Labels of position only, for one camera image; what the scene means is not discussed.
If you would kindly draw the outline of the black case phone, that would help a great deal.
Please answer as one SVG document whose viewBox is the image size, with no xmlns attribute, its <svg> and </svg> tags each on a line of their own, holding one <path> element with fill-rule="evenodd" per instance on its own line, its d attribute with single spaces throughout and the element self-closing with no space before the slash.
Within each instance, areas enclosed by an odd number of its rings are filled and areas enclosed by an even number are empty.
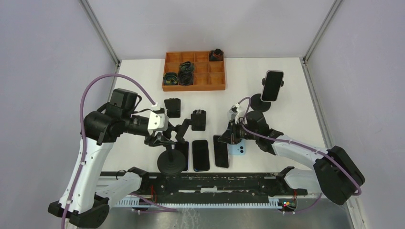
<svg viewBox="0 0 405 229">
<path fill-rule="evenodd" d="M 207 140 L 195 140 L 192 142 L 192 160 L 195 172 L 209 171 L 210 161 Z"/>
</svg>

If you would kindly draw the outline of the blue case phone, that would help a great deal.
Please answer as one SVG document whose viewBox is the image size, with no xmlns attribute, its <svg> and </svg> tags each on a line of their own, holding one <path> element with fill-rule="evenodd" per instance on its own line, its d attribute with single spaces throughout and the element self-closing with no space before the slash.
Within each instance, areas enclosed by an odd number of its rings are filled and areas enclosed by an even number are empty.
<svg viewBox="0 0 405 229">
<path fill-rule="evenodd" d="M 228 153 L 232 156 L 243 156 L 245 155 L 245 144 L 241 142 L 237 145 L 228 145 Z"/>
</svg>

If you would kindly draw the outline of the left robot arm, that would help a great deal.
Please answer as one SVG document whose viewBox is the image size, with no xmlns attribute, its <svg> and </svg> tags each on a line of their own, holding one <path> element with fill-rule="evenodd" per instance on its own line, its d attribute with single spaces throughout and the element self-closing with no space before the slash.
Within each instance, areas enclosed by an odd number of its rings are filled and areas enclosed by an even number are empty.
<svg viewBox="0 0 405 229">
<path fill-rule="evenodd" d="M 79 155 L 63 196 L 49 204 L 48 212 L 80 228 L 98 228 L 109 211 L 132 192 L 149 191 L 149 173 L 130 168 L 113 184 L 96 190 L 107 155 L 123 133 L 145 137 L 150 146 L 165 145 L 162 131 L 168 128 L 168 117 L 155 104 L 149 117 L 135 115 L 139 95 L 125 89 L 115 89 L 110 101 L 89 113 L 81 122 L 83 127 Z"/>
</svg>

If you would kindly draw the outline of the lavender case phone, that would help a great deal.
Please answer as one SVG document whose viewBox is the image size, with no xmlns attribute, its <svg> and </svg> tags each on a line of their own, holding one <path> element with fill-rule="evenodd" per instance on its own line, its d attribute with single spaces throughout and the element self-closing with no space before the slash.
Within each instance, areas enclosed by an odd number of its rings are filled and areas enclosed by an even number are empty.
<svg viewBox="0 0 405 229">
<path fill-rule="evenodd" d="M 183 156 L 185 158 L 185 167 L 184 167 L 183 171 L 184 172 L 188 171 L 188 169 L 189 169 L 189 142 L 184 142 L 184 143 L 177 142 L 175 144 L 175 149 L 179 150 L 183 154 Z"/>
</svg>

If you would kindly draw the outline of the white pink case phone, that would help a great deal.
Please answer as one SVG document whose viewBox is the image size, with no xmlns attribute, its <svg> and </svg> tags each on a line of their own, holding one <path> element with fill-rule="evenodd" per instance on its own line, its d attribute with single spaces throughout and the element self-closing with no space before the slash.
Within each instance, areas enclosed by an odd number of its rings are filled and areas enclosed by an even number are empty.
<svg viewBox="0 0 405 229">
<path fill-rule="evenodd" d="M 227 144 L 219 142 L 219 135 L 213 136 L 214 159 L 217 167 L 228 168 L 229 158 Z"/>
</svg>

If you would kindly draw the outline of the small black folding stand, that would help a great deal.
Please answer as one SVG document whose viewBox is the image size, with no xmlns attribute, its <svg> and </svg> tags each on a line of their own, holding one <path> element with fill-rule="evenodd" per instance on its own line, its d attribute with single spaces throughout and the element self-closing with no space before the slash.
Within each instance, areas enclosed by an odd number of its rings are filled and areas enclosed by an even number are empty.
<svg viewBox="0 0 405 229">
<path fill-rule="evenodd" d="M 164 100 L 168 118 L 181 117 L 181 100 L 179 98 L 169 98 Z"/>
</svg>

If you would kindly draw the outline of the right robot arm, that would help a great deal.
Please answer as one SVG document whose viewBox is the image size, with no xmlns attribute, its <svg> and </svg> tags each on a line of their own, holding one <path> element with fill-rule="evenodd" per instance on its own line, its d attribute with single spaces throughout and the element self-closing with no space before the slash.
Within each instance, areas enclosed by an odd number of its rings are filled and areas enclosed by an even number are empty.
<svg viewBox="0 0 405 229">
<path fill-rule="evenodd" d="M 306 167 L 305 170 L 286 167 L 279 173 L 276 189 L 282 195 L 302 189 L 323 194 L 333 203 L 343 205 L 350 197 L 362 193 L 365 177 L 342 147 L 327 149 L 294 140 L 270 128 L 264 115 L 258 111 L 231 119 L 218 138 L 219 142 L 229 145 L 237 145 L 243 140 L 255 141 L 260 150 Z"/>
</svg>

